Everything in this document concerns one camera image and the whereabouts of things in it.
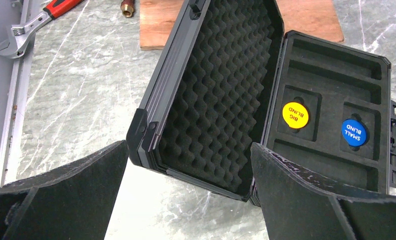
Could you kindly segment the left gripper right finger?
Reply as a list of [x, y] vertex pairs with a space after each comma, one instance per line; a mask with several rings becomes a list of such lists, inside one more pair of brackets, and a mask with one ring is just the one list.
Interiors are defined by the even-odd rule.
[[340, 183], [251, 145], [271, 240], [396, 240], [396, 196]]

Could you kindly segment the black foam-lined poker case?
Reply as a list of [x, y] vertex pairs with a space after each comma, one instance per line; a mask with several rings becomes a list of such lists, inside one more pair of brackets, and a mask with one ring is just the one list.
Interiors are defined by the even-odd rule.
[[[187, 0], [127, 133], [131, 162], [259, 205], [252, 143], [328, 178], [396, 187], [396, 103], [383, 56], [285, 31], [274, 0]], [[290, 128], [289, 102], [309, 123]], [[364, 145], [342, 136], [347, 119]]]

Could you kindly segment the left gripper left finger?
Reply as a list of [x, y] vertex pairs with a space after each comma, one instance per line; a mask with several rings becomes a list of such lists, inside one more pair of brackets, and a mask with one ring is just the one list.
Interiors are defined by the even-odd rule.
[[0, 187], [0, 240], [102, 240], [128, 161], [125, 140]]

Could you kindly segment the blue dealer button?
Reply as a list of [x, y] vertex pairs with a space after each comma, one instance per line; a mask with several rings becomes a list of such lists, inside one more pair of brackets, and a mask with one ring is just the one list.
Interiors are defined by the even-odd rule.
[[341, 133], [349, 146], [359, 147], [367, 140], [365, 127], [357, 120], [346, 119], [341, 125]]

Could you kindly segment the orange big blind button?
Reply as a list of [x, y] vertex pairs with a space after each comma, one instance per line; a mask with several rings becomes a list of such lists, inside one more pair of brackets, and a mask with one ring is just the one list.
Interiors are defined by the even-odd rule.
[[282, 118], [292, 129], [301, 129], [309, 123], [309, 112], [301, 103], [291, 101], [282, 108]]

